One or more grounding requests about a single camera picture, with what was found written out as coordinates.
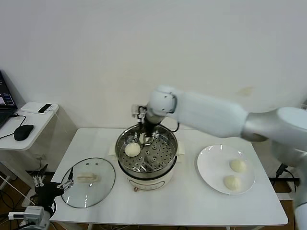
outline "laptop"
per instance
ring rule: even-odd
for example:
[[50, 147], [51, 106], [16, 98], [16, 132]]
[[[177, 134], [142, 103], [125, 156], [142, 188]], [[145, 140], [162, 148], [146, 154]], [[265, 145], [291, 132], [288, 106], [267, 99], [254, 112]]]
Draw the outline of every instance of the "laptop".
[[0, 71], [0, 127], [17, 111], [17, 106]]

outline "glass lid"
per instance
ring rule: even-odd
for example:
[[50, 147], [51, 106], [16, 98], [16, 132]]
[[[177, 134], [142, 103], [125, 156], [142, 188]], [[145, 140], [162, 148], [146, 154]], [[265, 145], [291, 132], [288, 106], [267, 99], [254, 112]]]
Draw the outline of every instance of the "glass lid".
[[[68, 180], [71, 169], [62, 179]], [[73, 166], [73, 186], [62, 199], [66, 204], [77, 208], [86, 208], [102, 201], [111, 192], [115, 181], [113, 166], [102, 158], [88, 158]]]

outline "small white table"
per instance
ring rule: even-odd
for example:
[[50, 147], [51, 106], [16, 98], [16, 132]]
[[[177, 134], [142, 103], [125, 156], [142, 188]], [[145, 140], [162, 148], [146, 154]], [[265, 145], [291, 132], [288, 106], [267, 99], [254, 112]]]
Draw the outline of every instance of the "small white table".
[[[109, 147], [123, 129], [81, 128], [68, 147], [52, 181], [61, 182], [66, 171], [91, 157], [111, 162], [116, 172], [110, 194], [89, 208], [73, 208], [61, 197], [52, 221], [125, 225], [169, 226], [269, 226], [284, 225], [288, 218], [251, 143], [239, 138], [215, 138], [196, 130], [179, 130], [176, 137], [185, 146], [185, 157], [163, 188], [134, 192]], [[209, 145], [226, 144], [244, 152], [253, 162], [256, 181], [243, 195], [226, 195], [209, 187], [196, 169], [196, 158]]]
[[[29, 149], [35, 140], [38, 138], [39, 134], [44, 130], [48, 122], [54, 116], [55, 112], [59, 109], [57, 104], [53, 105], [53, 112], [48, 111], [46, 114], [33, 114], [27, 113], [18, 110], [16, 113], [19, 115], [26, 116], [26, 119], [23, 125], [32, 124], [34, 129], [31, 131], [27, 139], [22, 141], [16, 141], [14, 136], [9, 136], [3, 139], [0, 139], [0, 161], [4, 164], [9, 170], [11, 170], [17, 177], [23, 180], [30, 187], [34, 186], [32, 177], [25, 172], [23, 163], [14, 157], [13, 150], [16, 151], [25, 151]], [[0, 128], [0, 137], [13, 133], [14, 130], [20, 125], [23, 117], [11, 117], [1, 128]]]

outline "robotic arm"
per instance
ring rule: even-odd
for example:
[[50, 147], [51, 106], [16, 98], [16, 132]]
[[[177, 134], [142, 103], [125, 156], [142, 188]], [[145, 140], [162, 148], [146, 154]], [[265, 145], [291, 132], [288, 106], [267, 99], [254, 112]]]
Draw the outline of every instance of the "robotic arm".
[[10, 212], [9, 219], [23, 219], [24, 223], [18, 229], [23, 230], [47, 230], [50, 218], [56, 211], [54, 199], [61, 196], [70, 189], [73, 184], [73, 168], [71, 168], [68, 180], [63, 183], [49, 182], [44, 184], [42, 177], [45, 174], [48, 164], [39, 171], [38, 175], [33, 176], [35, 192], [38, 200], [35, 206], [28, 206], [24, 212]]
[[282, 163], [298, 167], [301, 185], [295, 197], [300, 229], [307, 229], [307, 112], [292, 107], [248, 113], [240, 105], [199, 93], [159, 86], [150, 94], [143, 127], [146, 137], [166, 117], [219, 138], [248, 141], [271, 139], [273, 153]]

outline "white plate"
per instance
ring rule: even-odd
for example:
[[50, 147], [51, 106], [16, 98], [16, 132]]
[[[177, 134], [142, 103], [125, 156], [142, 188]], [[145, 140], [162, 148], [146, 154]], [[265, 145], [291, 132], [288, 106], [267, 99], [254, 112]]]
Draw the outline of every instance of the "white plate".
[[[247, 164], [245, 172], [235, 172], [230, 167], [230, 161], [241, 159]], [[247, 192], [255, 183], [255, 173], [252, 164], [239, 150], [227, 145], [211, 145], [204, 148], [197, 158], [198, 170], [204, 181], [215, 190], [238, 195]], [[224, 177], [234, 175], [241, 179], [242, 187], [230, 190], [224, 185]]]

